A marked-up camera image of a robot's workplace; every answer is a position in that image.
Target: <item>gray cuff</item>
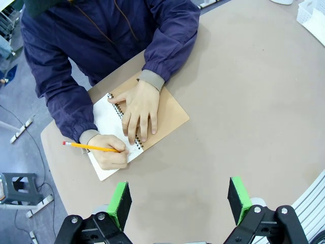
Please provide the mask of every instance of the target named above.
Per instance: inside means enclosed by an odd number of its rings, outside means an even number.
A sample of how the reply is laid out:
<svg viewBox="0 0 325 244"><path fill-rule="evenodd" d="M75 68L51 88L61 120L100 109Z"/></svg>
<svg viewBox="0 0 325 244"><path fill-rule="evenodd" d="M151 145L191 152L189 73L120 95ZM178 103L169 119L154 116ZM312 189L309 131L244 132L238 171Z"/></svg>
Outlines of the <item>gray cuff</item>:
<svg viewBox="0 0 325 244"><path fill-rule="evenodd" d="M152 72L151 70L143 70L138 77L139 80L144 80L149 84L152 84L157 90L160 92L163 84L165 83L164 79L161 78L160 75Z"/></svg>
<svg viewBox="0 0 325 244"><path fill-rule="evenodd" d="M87 130L84 131L81 136L79 137L79 141L81 144L87 145L88 142L91 140L92 137L98 135L99 132L97 130Z"/></svg>

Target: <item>spiral notebook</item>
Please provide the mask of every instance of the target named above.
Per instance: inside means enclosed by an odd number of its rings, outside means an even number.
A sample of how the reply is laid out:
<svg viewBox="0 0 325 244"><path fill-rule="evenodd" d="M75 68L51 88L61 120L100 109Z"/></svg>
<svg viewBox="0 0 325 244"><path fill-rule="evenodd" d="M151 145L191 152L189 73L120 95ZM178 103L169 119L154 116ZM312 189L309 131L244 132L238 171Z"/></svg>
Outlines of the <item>spiral notebook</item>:
<svg viewBox="0 0 325 244"><path fill-rule="evenodd" d="M138 76L139 75L137 74L131 77L111 93L114 96L117 96L134 87L138 83L136 80ZM106 94L94 104L93 114L94 123L101 134L115 135L126 144L126 147L130 152L128 155L128 163L189 120L189 116L186 114L184 109L173 98L168 90L163 87L160 93L159 109L157 114L157 133L155 135L148 133L146 142L141 142L139 138L136 137L134 145L130 145L128 138L123 134L121 122L125 109L125 102L120 104L110 104L107 101ZM148 131L151 131L150 123L148 125ZM88 153L88 156L100 181L106 179L117 171L101 169L91 152Z"/></svg>

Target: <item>left hand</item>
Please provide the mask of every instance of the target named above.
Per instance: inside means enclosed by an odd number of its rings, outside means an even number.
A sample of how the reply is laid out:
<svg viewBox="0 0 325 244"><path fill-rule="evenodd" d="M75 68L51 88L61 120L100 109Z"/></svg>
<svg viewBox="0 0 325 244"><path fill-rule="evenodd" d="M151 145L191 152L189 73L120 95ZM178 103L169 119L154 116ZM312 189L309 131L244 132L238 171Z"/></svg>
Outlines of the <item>left hand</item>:
<svg viewBox="0 0 325 244"><path fill-rule="evenodd" d="M136 130L140 119L141 139L148 137L148 119L151 121L151 133L157 132L157 111L159 106L159 91L144 80L119 96L108 99L112 104L126 101L126 111L122 119L123 132L128 136L131 145L136 138Z"/></svg>

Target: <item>jacket sleeve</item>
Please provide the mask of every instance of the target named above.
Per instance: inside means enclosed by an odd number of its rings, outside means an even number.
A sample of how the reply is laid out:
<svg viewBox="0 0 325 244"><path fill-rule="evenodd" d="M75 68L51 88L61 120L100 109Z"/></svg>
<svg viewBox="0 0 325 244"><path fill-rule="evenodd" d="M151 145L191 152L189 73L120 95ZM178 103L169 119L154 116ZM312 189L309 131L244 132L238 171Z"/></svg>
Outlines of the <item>jacket sleeve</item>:
<svg viewBox="0 0 325 244"><path fill-rule="evenodd" d="M97 130L88 92L71 76L71 64L59 48L22 29L27 63L36 80L36 93L46 106L62 135L79 142L86 130Z"/></svg>
<svg viewBox="0 0 325 244"><path fill-rule="evenodd" d="M146 64L142 70L154 72L167 82L192 51L200 10L190 0L145 1L158 28L144 53Z"/></svg>

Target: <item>hand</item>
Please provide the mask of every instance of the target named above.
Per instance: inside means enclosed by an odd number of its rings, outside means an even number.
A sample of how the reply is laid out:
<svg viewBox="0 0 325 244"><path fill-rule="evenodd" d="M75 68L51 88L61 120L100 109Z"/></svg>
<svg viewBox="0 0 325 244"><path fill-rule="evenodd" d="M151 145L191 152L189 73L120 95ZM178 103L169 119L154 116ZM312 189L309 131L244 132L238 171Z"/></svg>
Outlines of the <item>hand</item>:
<svg viewBox="0 0 325 244"><path fill-rule="evenodd" d="M122 119L123 132L128 136L131 145L136 138L136 130L140 118L141 139L148 137L148 118L151 120L151 133L157 132L157 111L159 106L159 91L146 81L139 83L132 89L122 93L116 98L108 99L110 103L126 101L126 111Z"/></svg>
<svg viewBox="0 0 325 244"><path fill-rule="evenodd" d="M102 169L109 170L126 168L128 151L126 150L124 142L122 142L116 136L98 134L89 140L88 145L114 148L120 151L113 152L91 149L90 151L93 153L95 159Z"/></svg>

